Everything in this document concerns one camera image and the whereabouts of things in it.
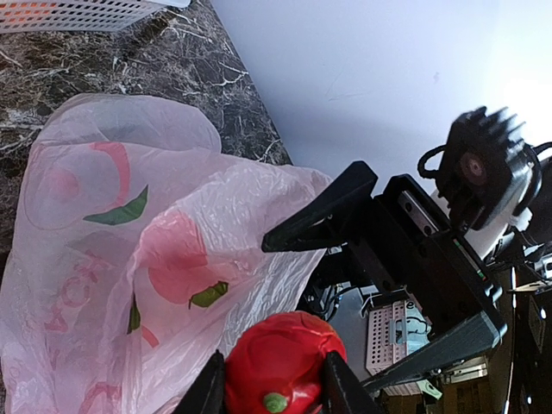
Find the pink plastic bag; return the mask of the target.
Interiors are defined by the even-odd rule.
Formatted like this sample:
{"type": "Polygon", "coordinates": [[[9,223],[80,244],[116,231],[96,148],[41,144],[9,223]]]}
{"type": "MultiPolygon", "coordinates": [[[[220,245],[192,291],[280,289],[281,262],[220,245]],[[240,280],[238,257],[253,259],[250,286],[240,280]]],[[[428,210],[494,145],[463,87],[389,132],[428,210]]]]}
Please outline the pink plastic bag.
{"type": "Polygon", "coordinates": [[[222,151],[197,108],[81,94],[31,147],[1,285],[8,413],[168,413],[210,356],[292,310],[321,251],[264,235],[327,175],[222,151]]]}

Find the red bag fruit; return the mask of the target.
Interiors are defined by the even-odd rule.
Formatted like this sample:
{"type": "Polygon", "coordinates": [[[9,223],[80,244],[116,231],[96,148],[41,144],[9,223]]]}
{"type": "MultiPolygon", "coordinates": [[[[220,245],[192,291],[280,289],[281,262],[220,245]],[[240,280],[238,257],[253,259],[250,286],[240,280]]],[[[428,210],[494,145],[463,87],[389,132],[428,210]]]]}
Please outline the red bag fruit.
{"type": "Polygon", "coordinates": [[[323,363],[342,339],[319,317],[304,311],[279,313],[245,331],[225,361],[228,413],[318,413],[322,409],[323,363]]]}

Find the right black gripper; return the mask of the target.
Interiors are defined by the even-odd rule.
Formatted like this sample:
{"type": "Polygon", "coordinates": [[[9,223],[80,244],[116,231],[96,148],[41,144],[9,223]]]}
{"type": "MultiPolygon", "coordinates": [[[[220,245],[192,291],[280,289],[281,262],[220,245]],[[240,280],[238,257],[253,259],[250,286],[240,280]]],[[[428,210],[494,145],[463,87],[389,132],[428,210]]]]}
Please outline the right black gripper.
{"type": "Polygon", "coordinates": [[[353,162],[261,243],[265,253],[305,252],[348,239],[380,291],[404,287],[419,303],[437,338],[363,380],[366,392],[425,380],[497,347],[507,331],[495,307],[500,288],[443,211],[408,174],[391,178],[373,197],[377,181],[366,162],[353,162]]]}

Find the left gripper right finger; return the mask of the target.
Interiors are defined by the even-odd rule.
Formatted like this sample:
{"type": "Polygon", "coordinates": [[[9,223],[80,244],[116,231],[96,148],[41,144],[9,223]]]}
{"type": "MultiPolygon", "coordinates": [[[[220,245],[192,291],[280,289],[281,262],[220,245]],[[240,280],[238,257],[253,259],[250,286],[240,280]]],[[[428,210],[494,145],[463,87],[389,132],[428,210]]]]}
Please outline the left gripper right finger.
{"type": "Polygon", "coordinates": [[[323,363],[322,413],[381,414],[383,409],[364,390],[337,351],[326,354],[323,363]]]}

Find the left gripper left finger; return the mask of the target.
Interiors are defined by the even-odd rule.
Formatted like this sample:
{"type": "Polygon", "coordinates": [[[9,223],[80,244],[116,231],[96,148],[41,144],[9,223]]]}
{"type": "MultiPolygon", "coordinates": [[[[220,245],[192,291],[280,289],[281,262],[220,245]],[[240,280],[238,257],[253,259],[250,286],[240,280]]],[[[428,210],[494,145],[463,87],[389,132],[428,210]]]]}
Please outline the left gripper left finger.
{"type": "Polygon", "coordinates": [[[172,414],[225,413],[225,362],[218,350],[208,359],[172,414]]]}

